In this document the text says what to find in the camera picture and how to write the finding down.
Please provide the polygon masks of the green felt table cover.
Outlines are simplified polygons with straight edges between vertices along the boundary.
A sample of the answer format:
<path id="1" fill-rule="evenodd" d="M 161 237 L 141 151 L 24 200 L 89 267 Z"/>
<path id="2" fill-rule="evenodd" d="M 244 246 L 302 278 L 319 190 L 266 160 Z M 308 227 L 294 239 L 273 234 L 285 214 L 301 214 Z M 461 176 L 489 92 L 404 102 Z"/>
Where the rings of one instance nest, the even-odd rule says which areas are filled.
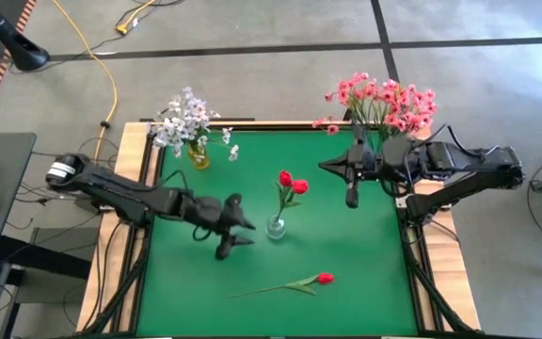
<path id="1" fill-rule="evenodd" d="M 211 147 L 208 169 L 167 156 L 162 174 L 171 186 L 227 198 L 242 195 L 245 215 L 256 227 L 222 261 L 215 235 L 191 225 L 157 220 L 152 229 L 146 291 L 137 325 L 140 336 L 322 336 L 412 334 L 415 318 L 401 274 L 401 234 L 394 204 L 375 182 L 359 187 L 359 207 L 345 203 L 345 183 L 318 167 L 346 151 L 347 132 L 238 133 L 239 157 Z M 278 212 L 276 182 L 286 170 L 306 180 L 300 204 L 281 217 L 286 234 L 267 237 Z M 280 289 L 230 295 L 330 273 L 334 282 L 312 283 L 317 295 Z"/>

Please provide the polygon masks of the yellow glass vase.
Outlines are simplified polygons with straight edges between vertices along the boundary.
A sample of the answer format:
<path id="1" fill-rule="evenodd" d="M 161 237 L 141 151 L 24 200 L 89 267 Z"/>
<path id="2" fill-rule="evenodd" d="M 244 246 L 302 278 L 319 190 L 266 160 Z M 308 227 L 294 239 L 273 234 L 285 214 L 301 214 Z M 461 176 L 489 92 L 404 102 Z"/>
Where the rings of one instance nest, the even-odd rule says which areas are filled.
<path id="1" fill-rule="evenodd" d="M 189 143 L 187 151 L 192 164 L 197 170 L 205 170 L 210 166 L 210 158 L 204 146 Z"/>

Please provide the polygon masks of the clear bumpy glass vase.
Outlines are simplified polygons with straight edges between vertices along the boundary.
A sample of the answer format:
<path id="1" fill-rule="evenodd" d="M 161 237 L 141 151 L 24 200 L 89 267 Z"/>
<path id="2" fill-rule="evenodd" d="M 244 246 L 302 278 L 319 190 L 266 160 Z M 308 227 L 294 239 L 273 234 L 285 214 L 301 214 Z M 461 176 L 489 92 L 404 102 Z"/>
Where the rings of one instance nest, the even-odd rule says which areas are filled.
<path id="1" fill-rule="evenodd" d="M 383 150 L 385 142 L 392 136 L 392 128 L 386 126 L 372 126 L 364 132 L 370 148 L 379 153 Z"/>

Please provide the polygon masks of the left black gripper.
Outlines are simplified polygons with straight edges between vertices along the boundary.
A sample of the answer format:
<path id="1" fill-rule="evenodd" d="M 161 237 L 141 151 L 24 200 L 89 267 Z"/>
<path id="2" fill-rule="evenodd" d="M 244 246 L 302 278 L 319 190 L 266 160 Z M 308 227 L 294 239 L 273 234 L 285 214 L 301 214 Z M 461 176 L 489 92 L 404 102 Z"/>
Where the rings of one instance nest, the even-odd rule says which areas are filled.
<path id="1" fill-rule="evenodd" d="M 239 234 L 230 234 L 231 225 L 255 230 L 256 227 L 245 217 L 241 206 L 242 195 L 231 194 L 225 201 L 215 197 L 194 196 L 191 191 L 183 190 L 178 193 L 179 212 L 181 220 L 202 229 L 222 235 L 220 244 L 216 247 L 215 258 L 222 261 L 231 254 L 231 249 L 237 246 L 251 245 L 253 240 Z"/>

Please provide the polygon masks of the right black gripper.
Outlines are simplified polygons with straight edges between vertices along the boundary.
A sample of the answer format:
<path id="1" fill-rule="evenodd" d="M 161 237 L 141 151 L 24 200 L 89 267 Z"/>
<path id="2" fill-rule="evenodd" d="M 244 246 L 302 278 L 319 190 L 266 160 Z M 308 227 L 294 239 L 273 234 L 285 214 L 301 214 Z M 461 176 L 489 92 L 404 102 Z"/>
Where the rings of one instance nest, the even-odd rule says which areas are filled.
<path id="1" fill-rule="evenodd" d="M 318 167 L 342 178 L 347 185 L 345 203 L 351 208 L 359 207 L 359 181 L 399 181 L 399 148 L 388 140 L 383 149 L 374 151 L 367 137 L 356 141 L 343 155 L 320 162 Z"/>

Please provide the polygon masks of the white artificial flower sprig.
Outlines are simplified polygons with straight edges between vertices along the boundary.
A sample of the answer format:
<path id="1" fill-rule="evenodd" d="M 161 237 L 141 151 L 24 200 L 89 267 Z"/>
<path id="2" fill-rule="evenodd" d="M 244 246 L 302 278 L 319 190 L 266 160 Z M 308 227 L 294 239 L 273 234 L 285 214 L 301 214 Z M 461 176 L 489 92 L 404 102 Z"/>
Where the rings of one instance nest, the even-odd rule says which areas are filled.
<path id="1" fill-rule="evenodd" d="M 229 150 L 229 161 L 235 161 L 239 157 L 240 147 L 232 142 L 232 127 L 224 127 L 220 133 L 213 133 L 209 129 L 204 129 L 197 138 L 197 147 L 204 150 L 208 144 L 223 146 Z"/>
<path id="2" fill-rule="evenodd" d="M 206 101 L 198 98 L 191 87 L 185 87 L 154 116 L 159 125 L 151 129 L 153 143 L 158 147 L 170 147 L 177 158 L 182 156 L 184 146 L 194 153 L 204 153 L 211 133 L 211 120 L 218 118 L 219 113 L 209 110 Z"/>

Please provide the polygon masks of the clear ribbed glass vase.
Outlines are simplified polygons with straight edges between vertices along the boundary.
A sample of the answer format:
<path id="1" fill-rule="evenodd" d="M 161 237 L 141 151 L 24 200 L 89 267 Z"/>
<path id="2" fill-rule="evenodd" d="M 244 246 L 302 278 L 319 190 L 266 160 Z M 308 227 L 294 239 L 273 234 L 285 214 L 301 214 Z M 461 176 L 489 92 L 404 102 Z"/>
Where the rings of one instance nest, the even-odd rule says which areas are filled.
<path id="1" fill-rule="evenodd" d="M 285 221 L 278 215 L 273 215 L 267 221 L 266 234 L 272 240 L 281 240 L 286 234 Z"/>

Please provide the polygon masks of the black stand post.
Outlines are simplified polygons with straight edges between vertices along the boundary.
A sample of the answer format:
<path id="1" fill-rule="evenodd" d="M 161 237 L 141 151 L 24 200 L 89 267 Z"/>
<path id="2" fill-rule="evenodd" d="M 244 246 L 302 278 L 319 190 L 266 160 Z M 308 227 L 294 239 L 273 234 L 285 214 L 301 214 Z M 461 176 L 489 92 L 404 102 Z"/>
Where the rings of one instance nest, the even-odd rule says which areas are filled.
<path id="1" fill-rule="evenodd" d="M 0 42 L 20 71 L 35 71 L 51 58 L 49 53 L 20 33 L 0 12 Z"/>

